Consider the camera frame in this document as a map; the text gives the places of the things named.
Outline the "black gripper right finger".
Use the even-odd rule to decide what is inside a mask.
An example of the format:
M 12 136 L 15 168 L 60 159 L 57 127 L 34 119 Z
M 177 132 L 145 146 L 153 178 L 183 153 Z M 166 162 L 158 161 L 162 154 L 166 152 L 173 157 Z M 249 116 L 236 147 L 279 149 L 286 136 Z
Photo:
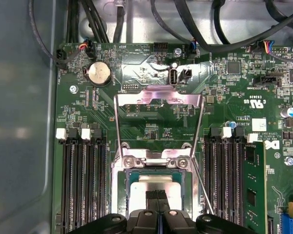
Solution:
M 255 231 L 212 214 L 202 214 L 195 221 L 180 210 L 170 209 L 166 192 L 159 191 L 159 209 L 166 234 L 254 234 Z

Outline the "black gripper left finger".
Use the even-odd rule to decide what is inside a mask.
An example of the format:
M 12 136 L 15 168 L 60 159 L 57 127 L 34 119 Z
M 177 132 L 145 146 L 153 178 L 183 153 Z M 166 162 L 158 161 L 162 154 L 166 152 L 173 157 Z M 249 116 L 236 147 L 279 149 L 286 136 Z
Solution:
M 146 209 L 135 210 L 130 218 L 107 214 L 73 231 L 72 234 L 156 234 L 158 233 L 159 191 L 146 192 Z

